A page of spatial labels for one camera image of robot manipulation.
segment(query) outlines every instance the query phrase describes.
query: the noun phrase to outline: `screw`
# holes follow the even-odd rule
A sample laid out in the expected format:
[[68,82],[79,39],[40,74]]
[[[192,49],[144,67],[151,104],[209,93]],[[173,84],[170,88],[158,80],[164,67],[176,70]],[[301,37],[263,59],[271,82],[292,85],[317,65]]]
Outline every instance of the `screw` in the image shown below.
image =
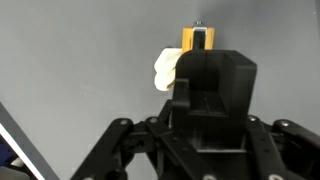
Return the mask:
[[283,178],[277,174],[271,174],[269,180],[283,180]]
[[217,180],[214,176],[212,175],[205,175],[202,178],[203,180]]
[[123,119],[123,120],[120,122],[120,124],[121,124],[121,125],[126,125],[126,124],[128,124],[128,120]]
[[287,121],[281,121],[281,125],[287,127],[287,126],[289,126],[289,122],[287,122]]
[[202,22],[202,21],[196,21],[194,24],[196,24],[196,25],[202,25],[203,22]]
[[179,141],[178,137],[173,137],[173,141]]
[[94,178],[93,177],[86,177],[83,180],[94,180]]
[[254,117],[254,116],[249,116],[249,119],[250,119],[250,121],[252,121],[252,122],[257,120],[257,118]]
[[189,149],[184,147],[184,148],[182,148],[182,151],[187,152],[187,151],[189,151]]
[[156,123],[157,121],[158,121],[157,118],[151,118],[151,120],[150,120],[151,123]]

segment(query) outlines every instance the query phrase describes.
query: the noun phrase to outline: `black metal bracket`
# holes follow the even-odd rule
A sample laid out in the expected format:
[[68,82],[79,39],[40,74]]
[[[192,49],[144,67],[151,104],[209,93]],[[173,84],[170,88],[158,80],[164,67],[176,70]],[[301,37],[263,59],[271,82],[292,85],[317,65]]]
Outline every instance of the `black metal bracket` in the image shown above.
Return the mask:
[[320,179],[318,135],[248,115],[255,74],[236,51],[189,51],[159,116],[114,120],[72,180],[125,180],[136,153],[147,154],[160,180]]

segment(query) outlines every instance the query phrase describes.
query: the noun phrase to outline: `yellow block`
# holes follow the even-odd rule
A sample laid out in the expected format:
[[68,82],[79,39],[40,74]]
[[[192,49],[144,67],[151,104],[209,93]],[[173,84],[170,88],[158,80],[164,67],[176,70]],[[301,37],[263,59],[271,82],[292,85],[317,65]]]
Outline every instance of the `yellow block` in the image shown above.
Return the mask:
[[[205,50],[213,49],[214,28],[207,27]],[[182,32],[182,53],[192,50],[193,47],[193,27],[185,27]]]

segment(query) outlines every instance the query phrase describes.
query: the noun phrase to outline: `white object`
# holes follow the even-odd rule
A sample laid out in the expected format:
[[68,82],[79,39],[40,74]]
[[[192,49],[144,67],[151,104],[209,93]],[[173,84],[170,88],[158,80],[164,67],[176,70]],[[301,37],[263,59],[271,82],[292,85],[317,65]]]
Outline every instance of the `white object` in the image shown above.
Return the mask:
[[181,48],[166,48],[161,52],[154,64],[157,73],[154,84],[158,90],[168,91],[172,87],[175,80],[176,64],[181,55]]
[[11,163],[11,165],[16,167],[22,167],[24,165],[24,162],[21,158],[17,158]]

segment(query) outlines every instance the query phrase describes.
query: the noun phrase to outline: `gray background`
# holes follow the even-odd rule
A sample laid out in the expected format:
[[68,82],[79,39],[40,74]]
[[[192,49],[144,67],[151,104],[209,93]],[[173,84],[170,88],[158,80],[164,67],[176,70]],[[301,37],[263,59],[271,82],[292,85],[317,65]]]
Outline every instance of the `gray background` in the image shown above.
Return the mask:
[[[319,11],[317,0],[1,0],[0,101],[69,179],[113,119],[158,114],[171,92],[155,89],[154,62],[201,19],[216,49],[258,64],[251,114],[320,134]],[[155,179],[145,156],[129,172]]]

